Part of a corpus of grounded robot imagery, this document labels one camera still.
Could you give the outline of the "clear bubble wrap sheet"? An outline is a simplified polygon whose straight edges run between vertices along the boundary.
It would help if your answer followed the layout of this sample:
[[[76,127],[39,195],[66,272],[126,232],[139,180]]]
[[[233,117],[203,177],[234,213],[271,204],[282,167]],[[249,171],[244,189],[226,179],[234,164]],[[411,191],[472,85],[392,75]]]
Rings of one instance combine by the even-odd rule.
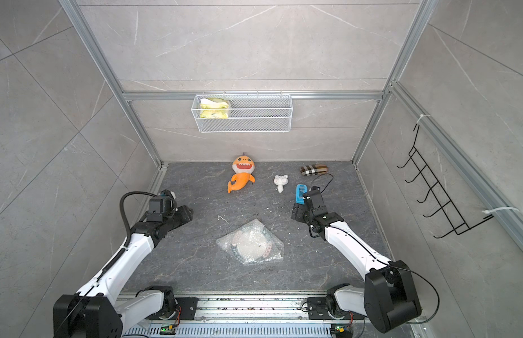
[[[217,239],[216,244],[243,265],[283,260],[284,243],[258,219]]]

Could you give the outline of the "green rimmed white dinner plate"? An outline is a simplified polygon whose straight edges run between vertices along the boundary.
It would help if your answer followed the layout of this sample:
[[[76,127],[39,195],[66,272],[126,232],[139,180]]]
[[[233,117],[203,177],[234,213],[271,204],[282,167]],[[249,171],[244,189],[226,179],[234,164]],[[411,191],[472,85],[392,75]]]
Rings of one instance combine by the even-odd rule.
[[[255,263],[266,259],[272,246],[261,232],[237,231],[231,243],[232,253],[243,263]]]

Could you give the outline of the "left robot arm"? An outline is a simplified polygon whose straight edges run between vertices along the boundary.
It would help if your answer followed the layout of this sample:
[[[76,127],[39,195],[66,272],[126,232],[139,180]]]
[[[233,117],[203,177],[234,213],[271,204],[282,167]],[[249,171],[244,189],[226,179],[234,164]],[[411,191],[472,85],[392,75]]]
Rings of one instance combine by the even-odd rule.
[[[119,212],[126,230],[124,243],[115,255],[74,294],[62,295],[53,306],[54,337],[121,337],[146,318],[156,316],[180,322],[181,307],[172,287],[150,286],[122,304],[117,299],[143,262],[169,232],[192,221],[193,210],[178,205],[174,194],[163,190],[148,193],[148,210],[130,225],[125,200]]]

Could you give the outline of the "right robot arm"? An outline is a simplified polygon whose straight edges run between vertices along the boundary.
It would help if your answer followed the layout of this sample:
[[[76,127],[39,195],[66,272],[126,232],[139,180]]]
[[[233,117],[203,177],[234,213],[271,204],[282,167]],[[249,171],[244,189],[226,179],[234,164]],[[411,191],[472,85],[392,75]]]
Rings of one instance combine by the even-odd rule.
[[[291,218],[308,226],[312,238],[334,246],[364,280],[363,287],[339,284],[326,292],[327,316],[352,319],[355,314],[370,320],[377,331],[386,333],[401,325],[423,325],[423,308],[414,282],[417,272],[405,262],[392,261],[367,244],[339,214],[329,212],[323,189],[298,184]]]

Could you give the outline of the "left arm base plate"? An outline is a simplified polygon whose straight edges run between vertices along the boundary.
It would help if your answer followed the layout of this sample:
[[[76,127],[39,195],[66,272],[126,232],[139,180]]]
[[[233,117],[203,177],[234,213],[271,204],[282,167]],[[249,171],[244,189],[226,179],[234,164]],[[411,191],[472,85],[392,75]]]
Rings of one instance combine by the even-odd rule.
[[[179,297],[175,298],[174,310],[165,310],[161,314],[157,315],[157,319],[162,321],[176,320],[187,320],[192,321],[195,318],[195,314],[198,308],[199,298],[197,297]]]

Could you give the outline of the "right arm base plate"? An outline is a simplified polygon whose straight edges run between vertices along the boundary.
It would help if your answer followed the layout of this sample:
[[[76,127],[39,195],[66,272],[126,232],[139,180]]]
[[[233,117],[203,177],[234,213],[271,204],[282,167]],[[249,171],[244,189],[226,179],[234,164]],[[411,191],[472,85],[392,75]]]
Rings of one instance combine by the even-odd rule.
[[[347,312],[341,314],[332,314],[325,297],[308,297],[306,301],[302,302],[300,310],[308,314],[311,321],[349,321],[363,320],[365,317],[358,313]]]

